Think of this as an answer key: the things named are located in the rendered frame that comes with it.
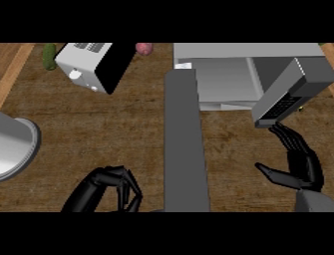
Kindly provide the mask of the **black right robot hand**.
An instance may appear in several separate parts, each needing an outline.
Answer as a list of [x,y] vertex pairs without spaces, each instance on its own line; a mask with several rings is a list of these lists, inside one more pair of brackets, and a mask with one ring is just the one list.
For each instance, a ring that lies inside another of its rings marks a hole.
[[254,167],[273,184],[319,192],[323,186],[322,167],[303,136],[280,123],[274,123],[267,130],[276,135],[286,149],[288,171],[273,169],[260,162]]

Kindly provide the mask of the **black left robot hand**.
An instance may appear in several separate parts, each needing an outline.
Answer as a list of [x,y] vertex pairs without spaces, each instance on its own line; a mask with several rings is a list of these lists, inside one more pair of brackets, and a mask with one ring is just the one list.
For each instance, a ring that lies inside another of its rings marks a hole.
[[87,174],[66,199],[62,212],[93,212],[107,187],[116,189],[116,211],[137,212],[143,195],[131,171],[122,166],[97,167]]

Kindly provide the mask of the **grey microwave door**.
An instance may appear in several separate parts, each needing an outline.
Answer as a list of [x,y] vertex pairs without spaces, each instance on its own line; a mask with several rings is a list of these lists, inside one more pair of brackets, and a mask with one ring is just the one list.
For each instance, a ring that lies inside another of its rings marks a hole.
[[164,212],[208,212],[195,71],[165,74]]

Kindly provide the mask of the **grey microwave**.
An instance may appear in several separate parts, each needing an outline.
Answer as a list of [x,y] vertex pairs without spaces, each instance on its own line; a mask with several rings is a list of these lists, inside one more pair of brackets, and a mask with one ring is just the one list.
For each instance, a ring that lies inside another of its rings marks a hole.
[[175,43],[172,67],[192,63],[199,108],[249,110],[257,128],[280,122],[334,83],[314,43]]

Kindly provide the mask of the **white toaster oven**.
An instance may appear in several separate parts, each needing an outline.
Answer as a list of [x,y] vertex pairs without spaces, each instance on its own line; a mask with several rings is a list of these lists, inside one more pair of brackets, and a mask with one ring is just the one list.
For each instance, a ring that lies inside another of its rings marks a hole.
[[135,44],[130,42],[66,43],[54,62],[76,86],[109,95],[134,54]]

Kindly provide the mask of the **green cucumber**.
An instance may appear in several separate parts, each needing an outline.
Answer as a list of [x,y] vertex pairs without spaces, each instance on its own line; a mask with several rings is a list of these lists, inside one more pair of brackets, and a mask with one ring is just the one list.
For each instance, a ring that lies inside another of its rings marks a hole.
[[53,43],[47,43],[42,47],[42,67],[47,71],[56,69],[56,45]]

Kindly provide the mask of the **pink sweet potato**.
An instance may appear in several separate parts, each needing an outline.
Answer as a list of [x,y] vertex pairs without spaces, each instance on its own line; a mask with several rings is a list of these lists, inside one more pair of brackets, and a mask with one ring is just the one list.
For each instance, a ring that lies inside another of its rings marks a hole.
[[153,44],[152,43],[135,43],[135,52],[141,56],[147,56],[153,51]]

